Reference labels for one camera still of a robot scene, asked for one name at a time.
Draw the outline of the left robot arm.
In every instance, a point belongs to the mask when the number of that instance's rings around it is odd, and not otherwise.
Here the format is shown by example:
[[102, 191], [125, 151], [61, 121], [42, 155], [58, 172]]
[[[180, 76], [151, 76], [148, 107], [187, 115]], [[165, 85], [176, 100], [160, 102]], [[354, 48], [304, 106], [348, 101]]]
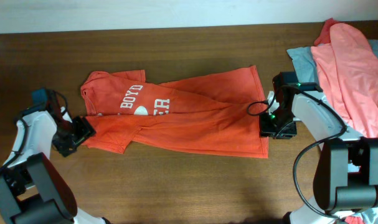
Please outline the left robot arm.
[[5, 223], [110, 224], [78, 208], [70, 187], [50, 162], [55, 148], [67, 157], [95, 135], [86, 118], [71, 118], [61, 93], [41, 88], [16, 119], [17, 135], [0, 167], [0, 215]]

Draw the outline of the orange printed t-shirt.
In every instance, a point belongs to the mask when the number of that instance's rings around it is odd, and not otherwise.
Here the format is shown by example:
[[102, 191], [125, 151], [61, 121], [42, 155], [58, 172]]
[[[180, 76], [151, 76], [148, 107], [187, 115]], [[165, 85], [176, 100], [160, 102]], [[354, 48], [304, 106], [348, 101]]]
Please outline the orange printed t-shirt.
[[195, 154], [268, 156], [255, 66], [160, 84], [148, 83], [144, 70], [96, 71], [80, 92], [95, 130], [88, 147], [122, 154], [139, 142]]

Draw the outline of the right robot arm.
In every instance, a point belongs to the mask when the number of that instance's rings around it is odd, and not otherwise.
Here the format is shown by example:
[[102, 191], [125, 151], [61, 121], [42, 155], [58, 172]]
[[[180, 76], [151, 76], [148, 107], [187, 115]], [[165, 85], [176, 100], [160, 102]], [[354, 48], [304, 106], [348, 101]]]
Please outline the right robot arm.
[[299, 194], [303, 206], [287, 212], [282, 222], [344, 223], [354, 213], [378, 207], [378, 138], [367, 138], [346, 124], [318, 84], [299, 82], [295, 72], [281, 72], [272, 82], [274, 91], [260, 114], [260, 135], [291, 139], [301, 121], [315, 139], [294, 161], [295, 188], [300, 187], [300, 159], [310, 149], [321, 148], [313, 196], [307, 200]]

